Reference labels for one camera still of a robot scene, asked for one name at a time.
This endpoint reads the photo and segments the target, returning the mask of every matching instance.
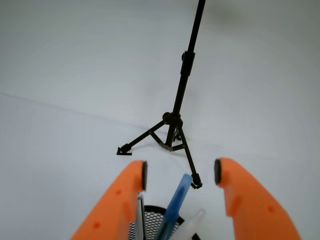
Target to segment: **tripod foot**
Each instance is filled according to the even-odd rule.
[[[201,179],[200,179],[200,176],[198,173],[196,174],[192,174],[191,175],[192,178],[193,178],[193,183],[191,183],[191,186],[194,188],[194,189],[199,189],[202,187],[202,183],[201,183]]]
[[[131,156],[132,152],[128,152],[131,149],[131,147],[128,146],[126,143],[122,147],[118,147],[118,151],[116,152],[117,155],[126,155],[126,156]]]

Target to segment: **white wall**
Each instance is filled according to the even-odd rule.
[[[196,6],[2,0],[0,92],[151,127],[173,108]],[[208,1],[181,110],[187,137],[219,149],[208,158],[240,161],[289,213],[300,208],[297,216],[319,197],[319,7],[312,0]],[[266,166],[279,163],[283,175],[270,176]],[[283,188],[274,188],[279,178]],[[296,178],[314,191],[297,197]],[[305,239],[318,236],[307,231],[315,221],[296,220]]]

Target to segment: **mesh pen holder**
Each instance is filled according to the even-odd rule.
[[[157,234],[158,228],[162,222],[162,219],[165,215],[166,209],[159,206],[144,206],[144,216],[145,216],[145,231],[146,231],[146,240],[154,240],[154,237]],[[176,221],[172,234],[179,228],[179,226],[185,220],[182,217],[179,217]],[[129,240],[135,240],[135,223],[130,223],[129,226]],[[193,235],[192,240],[200,240],[197,234]]]

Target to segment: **white table surface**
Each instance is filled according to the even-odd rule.
[[[148,137],[132,148],[132,156],[116,155],[117,147],[145,130],[0,95],[0,239],[69,239],[133,160],[148,161],[145,204],[166,207],[182,175],[190,173],[184,152],[169,153]],[[165,127],[157,132],[162,139],[164,131]],[[301,145],[298,156],[295,149],[285,148],[262,156],[250,146],[239,149],[190,140],[203,187],[189,190],[180,215],[187,218],[204,208],[200,238],[234,239],[223,191],[214,183],[214,160],[226,156],[241,163],[275,196],[303,239],[317,239],[319,150],[307,146]]]

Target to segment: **tripod pole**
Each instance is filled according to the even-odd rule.
[[[181,106],[182,106],[182,101],[184,99],[188,78],[190,76],[192,65],[193,65],[194,58],[195,58],[194,49],[195,49],[195,45],[196,45],[196,40],[197,40],[197,36],[198,36],[198,31],[199,31],[200,22],[201,22],[202,14],[204,11],[205,3],[206,3],[206,0],[199,0],[198,6],[196,9],[196,13],[195,13],[191,37],[190,37],[190,41],[189,41],[189,47],[188,47],[188,50],[185,51],[182,55],[183,62],[182,62],[182,67],[181,67],[181,72],[180,72],[181,76],[180,76],[180,82],[179,82],[178,90],[177,90],[176,97],[175,97],[172,116],[180,117],[180,110],[181,110]],[[176,125],[174,125],[174,124],[169,125],[168,135],[167,135],[166,141],[165,141],[165,144],[169,147],[172,146],[172,143],[174,141],[176,129],[177,129]]]

